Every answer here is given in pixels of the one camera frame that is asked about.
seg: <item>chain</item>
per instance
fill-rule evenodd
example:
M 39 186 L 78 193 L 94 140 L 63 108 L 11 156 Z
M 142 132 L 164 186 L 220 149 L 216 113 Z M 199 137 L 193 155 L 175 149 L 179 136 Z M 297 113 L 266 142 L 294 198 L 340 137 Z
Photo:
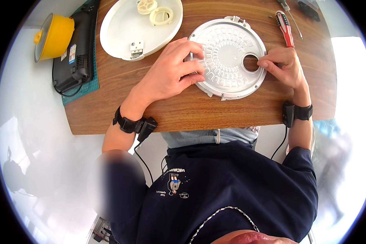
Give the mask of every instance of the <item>chain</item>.
M 247 219 L 249 220 L 249 222 L 251 222 L 251 224 L 254 226 L 254 230 L 257 231 L 257 232 L 260 232 L 259 231 L 259 228 L 254 224 L 254 222 L 251 220 L 251 218 L 246 214 L 244 213 L 243 211 L 241 211 L 239 208 L 237 207 L 231 207 L 231 206 L 227 206 L 227 207 L 224 207 L 224 208 L 220 208 L 219 210 L 217 210 L 214 214 L 212 214 L 210 217 L 208 217 L 201 225 L 200 227 L 197 229 L 197 231 L 195 232 L 195 234 L 192 236 L 189 244 L 191 244 L 192 240 L 194 240 L 194 237 L 197 236 L 199 230 L 205 225 L 206 222 L 208 222 L 213 216 L 215 216 L 218 212 L 224 210 L 224 209 L 227 209 L 227 208 L 232 208 L 232 209 L 236 209 L 238 210 L 240 213 L 244 214 L 245 217 L 247 217 Z

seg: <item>wooden table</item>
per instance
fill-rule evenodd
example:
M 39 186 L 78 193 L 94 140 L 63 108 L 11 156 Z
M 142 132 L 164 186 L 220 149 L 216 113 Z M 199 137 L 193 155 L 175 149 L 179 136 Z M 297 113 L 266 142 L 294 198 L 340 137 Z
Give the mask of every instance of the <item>wooden table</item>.
M 141 61 L 129 62 L 109 56 L 103 50 L 99 39 L 100 27 L 106 13 L 116 2 L 101 0 L 99 7 L 96 63 L 100 89 L 65 106 L 69 126 L 75 135 L 104 134 L 118 106 L 162 51 Z M 195 28 L 209 20 L 236 15 L 251 25 L 267 50 L 285 46 L 275 20 L 275 11 L 282 10 L 276 0 L 182 0 L 182 3 L 183 22 L 173 40 L 189 36 Z M 289 0 L 288 4 L 304 37 L 300 39 L 290 18 L 295 50 L 310 87 L 313 119 L 332 119 L 336 106 L 337 77 L 328 27 L 320 11 L 321 22 L 316 22 L 303 15 L 296 1 Z M 192 85 L 178 96 L 152 103 L 144 116 L 156 119 L 159 125 L 155 132 L 282 124 L 281 107 L 285 100 L 291 99 L 292 94 L 291 89 L 267 73 L 261 87 L 248 97 L 221 101 L 220 97 L 210 98 Z

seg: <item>hand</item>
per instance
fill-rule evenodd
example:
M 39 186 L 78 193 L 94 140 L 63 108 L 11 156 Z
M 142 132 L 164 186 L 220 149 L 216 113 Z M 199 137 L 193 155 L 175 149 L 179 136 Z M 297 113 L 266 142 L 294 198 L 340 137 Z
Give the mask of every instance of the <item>hand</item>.
M 151 104 L 180 94 L 196 82 L 205 80 L 204 67 L 198 60 L 183 62 L 190 53 L 202 59 L 202 44 L 188 41 L 187 37 L 169 43 L 145 77 L 136 85 L 137 94 Z
M 274 63 L 282 63 L 280 69 Z M 268 51 L 257 63 L 273 74 L 280 82 L 298 89 L 307 85 L 303 69 L 294 48 L 274 48 Z

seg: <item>yellow pot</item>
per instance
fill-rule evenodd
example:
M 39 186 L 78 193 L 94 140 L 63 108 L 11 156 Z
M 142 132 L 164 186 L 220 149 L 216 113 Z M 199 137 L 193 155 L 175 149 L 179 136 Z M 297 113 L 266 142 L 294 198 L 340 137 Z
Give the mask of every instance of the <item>yellow pot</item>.
M 74 31 L 74 20 L 49 14 L 42 28 L 34 36 L 34 61 L 60 57 L 68 48 Z

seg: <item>green cutting mat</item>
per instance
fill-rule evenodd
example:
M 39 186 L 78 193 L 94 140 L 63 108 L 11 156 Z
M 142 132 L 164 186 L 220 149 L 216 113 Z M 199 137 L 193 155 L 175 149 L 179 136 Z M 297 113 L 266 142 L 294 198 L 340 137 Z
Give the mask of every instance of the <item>green cutting mat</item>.
M 95 51 L 96 42 L 95 41 L 96 41 L 96 27 L 95 27 L 95 35 L 94 35 L 94 77 L 92 80 L 84 83 L 76 95 L 69 97 L 69 98 L 62 96 L 62 104 L 64 106 L 67 105 L 68 103 L 70 103 L 71 101 L 74 101 L 74 100 L 82 97 L 83 95 L 87 95 L 88 93 L 91 93 L 91 92 L 99 89 L 98 72 L 96 70 L 96 51 Z M 71 95 L 71 94 L 75 93 L 77 91 L 77 89 L 79 89 L 79 87 L 74 87 L 74 88 L 64 92 L 64 94 Z

